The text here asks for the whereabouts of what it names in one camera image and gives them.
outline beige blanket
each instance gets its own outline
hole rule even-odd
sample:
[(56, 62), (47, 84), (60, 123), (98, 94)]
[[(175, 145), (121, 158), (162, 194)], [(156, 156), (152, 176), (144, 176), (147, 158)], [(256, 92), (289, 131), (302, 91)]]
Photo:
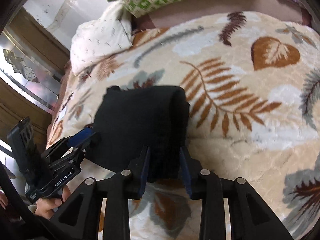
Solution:
[[(180, 85), (192, 157), (222, 178), (246, 178), (299, 239), (319, 217), (319, 48), (312, 29), (254, 12), (139, 33), (129, 51), (69, 75), (48, 146), (92, 123), (107, 87)], [(72, 190), (112, 175), (86, 160), (82, 168)], [(148, 184), (129, 204), (132, 239), (198, 239), (201, 201), (180, 184)]]

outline screw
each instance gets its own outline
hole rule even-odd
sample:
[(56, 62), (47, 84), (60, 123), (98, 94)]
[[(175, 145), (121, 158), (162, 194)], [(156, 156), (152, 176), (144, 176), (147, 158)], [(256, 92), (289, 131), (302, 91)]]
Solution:
[(128, 176), (128, 175), (131, 174), (131, 171), (130, 171), (130, 170), (123, 170), (123, 171), (121, 171), (121, 174), (122, 174), (123, 176)]
[(244, 178), (237, 178), (237, 182), (243, 185), (246, 182), (246, 180)]
[(207, 169), (202, 169), (202, 170), (200, 171), (200, 173), (201, 173), (202, 175), (207, 176), (207, 175), (209, 175), (209, 174), (210, 174), (210, 171), (209, 171), (209, 170), (207, 170)]
[(94, 179), (93, 178), (88, 178), (88, 179), (85, 180), (85, 184), (87, 184), (87, 185), (91, 185), (93, 183), (94, 183)]

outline white pillow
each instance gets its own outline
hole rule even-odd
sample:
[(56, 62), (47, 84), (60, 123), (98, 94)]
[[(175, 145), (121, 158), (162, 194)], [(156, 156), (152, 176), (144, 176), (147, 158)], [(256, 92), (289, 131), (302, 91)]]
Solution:
[(104, 57), (130, 48), (131, 39), (131, 14), (122, 0), (111, 2), (98, 20), (78, 26), (70, 49), (73, 73), (78, 75)]

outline finger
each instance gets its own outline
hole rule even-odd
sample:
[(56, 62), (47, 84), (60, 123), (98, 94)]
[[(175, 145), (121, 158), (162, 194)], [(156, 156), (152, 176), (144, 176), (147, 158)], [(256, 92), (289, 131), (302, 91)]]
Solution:
[(53, 208), (59, 207), (62, 204), (62, 201), (58, 198), (39, 198), (37, 200), (37, 209), (40, 209), (43, 212), (49, 211)]
[(3, 207), (3, 209), (5, 210), (6, 205), (0, 200), (0, 205)]
[(63, 187), (63, 192), (62, 192), (63, 201), (65, 202), (70, 195), (71, 195), (70, 189), (68, 188), (68, 186), (64, 186)]
[(43, 210), (37, 208), (35, 211), (35, 215), (44, 217), (46, 219), (50, 219), (54, 215), (54, 212), (52, 209), (47, 210), (47, 211), (43, 211)]
[(0, 197), (0, 200), (4, 203), (5, 206), (8, 205), (8, 199), (7, 199), (7, 197), (5, 196), (5, 194), (3, 194), (3, 195)]

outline black gripper frame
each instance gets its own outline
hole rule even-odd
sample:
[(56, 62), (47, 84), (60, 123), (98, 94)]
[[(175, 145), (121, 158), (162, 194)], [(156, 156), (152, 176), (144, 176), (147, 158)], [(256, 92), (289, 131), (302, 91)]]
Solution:
[(202, 199), (199, 240), (225, 240), (223, 198), (228, 199), (232, 240), (293, 240), (282, 222), (244, 179), (219, 178), (180, 148), (183, 183), (192, 200)]
[(128, 199), (140, 199), (145, 191), (150, 148), (130, 161), (127, 170), (109, 179), (87, 178), (55, 212), (50, 222), (72, 239), (98, 239), (103, 198), (107, 198), (103, 239), (130, 240)]
[[(53, 174), (52, 179), (43, 188), (28, 185), (26, 191), (28, 200), (34, 203), (39, 198), (61, 198), (62, 188), (80, 173), (80, 164), (85, 153), (91, 151), (99, 140), (98, 133), (93, 132), (91, 128), (85, 128), (74, 136), (61, 138), (46, 149), (41, 158)], [(71, 146), (72, 152), (62, 157)]]

